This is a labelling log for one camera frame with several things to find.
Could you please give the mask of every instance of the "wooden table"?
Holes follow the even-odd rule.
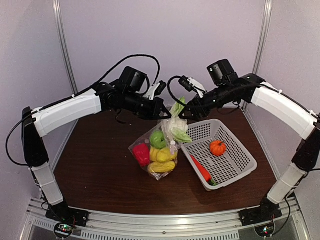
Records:
[[[123,214],[178,215],[210,213],[259,205],[276,182],[268,160],[244,114],[238,110],[209,118],[221,120],[257,161],[245,178],[207,192],[182,151],[170,175],[156,181],[143,171],[128,150],[157,121],[123,112],[80,119],[55,170],[57,182],[71,207]]]

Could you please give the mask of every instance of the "transparent bag of vegetables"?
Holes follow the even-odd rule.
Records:
[[[170,110],[170,119],[161,120],[129,147],[140,167],[158,181],[177,166],[180,143],[192,141],[187,135],[187,120],[178,117],[183,109],[182,105],[175,103]]]

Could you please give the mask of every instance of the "orange pumpkin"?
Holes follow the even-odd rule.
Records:
[[[227,147],[223,141],[215,140],[210,143],[210,152],[215,156],[221,156],[225,153]]]

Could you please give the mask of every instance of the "red chili pepper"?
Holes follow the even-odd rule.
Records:
[[[149,148],[145,143],[134,146],[132,153],[141,167],[145,167],[150,163]]]

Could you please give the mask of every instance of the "basket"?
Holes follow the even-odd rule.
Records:
[[[192,138],[192,142],[184,143],[181,149],[207,191],[226,187],[257,168],[254,157],[220,120],[200,121],[188,127],[187,134]],[[214,140],[225,142],[226,151],[223,155],[214,156],[210,152],[210,143]],[[190,155],[208,170],[217,183],[216,186],[206,182]]]

